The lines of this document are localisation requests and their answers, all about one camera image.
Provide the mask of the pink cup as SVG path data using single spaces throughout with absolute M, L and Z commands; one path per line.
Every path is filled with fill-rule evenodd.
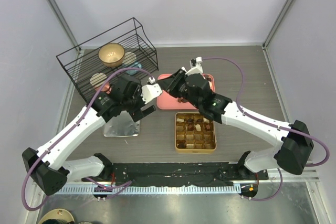
M 107 76 L 104 73 L 95 73 L 90 78 L 90 84 L 95 91 L 98 91 L 98 89 L 102 86 L 106 79 Z M 101 91 L 109 94 L 111 92 L 110 84 L 106 83 Z

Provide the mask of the blue cup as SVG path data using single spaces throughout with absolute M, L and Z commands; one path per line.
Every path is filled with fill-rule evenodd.
M 129 65 L 130 70 L 127 70 L 126 73 L 133 76 L 137 74 L 138 69 L 142 69 L 142 65 L 139 62 L 134 62 L 133 64 Z

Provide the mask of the pink tray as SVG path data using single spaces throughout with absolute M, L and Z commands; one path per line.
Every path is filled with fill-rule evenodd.
M 165 73 L 158 77 L 158 80 L 170 77 L 171 74 Z M 215 92 L 215 81 L 211 74 L 203 74 L 204 79 L 209 82 L 210 88 Z M 163 93 L 157 98 L 156 105 L 161 110 L 196 110 L 196 108 L 182 98 L 174 98 L 167 92 Z

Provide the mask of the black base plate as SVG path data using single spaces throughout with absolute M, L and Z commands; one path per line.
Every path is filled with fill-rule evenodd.
M 267 180 L 268 173 L 262 170 L 241 175 L 237 164 L 216 163 L 114 163 L 105 178 L 97 182 L 115 182 L 121 185 L 132 181 L 133 187 L 214 187 L 231 186 L 234 181 Z

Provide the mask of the round object bottom left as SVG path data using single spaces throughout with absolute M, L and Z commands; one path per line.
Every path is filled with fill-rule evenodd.
M 47 212 L 38 222 L 43 223 L 75 223 L 75 219 L 69 211 L 57 208 Z

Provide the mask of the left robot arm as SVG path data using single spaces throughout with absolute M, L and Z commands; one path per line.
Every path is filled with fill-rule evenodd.
M 67 162 L 69 155 L 95 130 L 126 111 L 137 122 L 155 111 L 155 106 L 143 109 L 162 94 L 160 86 L 150 77 L 149 83 L 125 74 L 110 92 L 98 91 L 80 113 L 52 140 L 37 150 L 27 148 L 22 153 L 30 177 L 47 195 L 53 195 L 76 179 L 96 177 L 105 182 L 112 174 L 111 162 L 102 154 Z

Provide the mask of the silver box lid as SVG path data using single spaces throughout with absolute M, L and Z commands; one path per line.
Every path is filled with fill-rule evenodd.
M 133 137 L 140 133 L 140 121 L 133 121 L 131 115 L 122 111 L 110 119 L 103 127 L 104 137 Z

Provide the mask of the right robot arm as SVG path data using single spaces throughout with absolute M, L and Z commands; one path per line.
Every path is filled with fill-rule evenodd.
M 157 81 L 162 90 L 174 98 L 187 100 L 210 121 L 237 127 L 272 145 L 271 148 L 247 151 L 241 157 L 237 173 L 250 179 L 264 169 L 281 168 L 291 174 L 302 174 L 314 148 L 305 123 L 277 121 L 246 109 L 214 92 L 200 74 L 186 75 L 183 70 Z

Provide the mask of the gold chocolate box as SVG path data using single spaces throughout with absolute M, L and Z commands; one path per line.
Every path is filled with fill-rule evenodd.
M 200 113 L 177 113 L 174 145 L 178 153 L 213 153 L 217 149 L 214 122 Z

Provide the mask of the gold bowl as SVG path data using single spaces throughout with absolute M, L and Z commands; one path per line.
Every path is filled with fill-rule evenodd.
M 107 67 L 118 67 L 122 65 L 125 49 L 117 43 L 109 43 L 99 49 L 98 57 Z

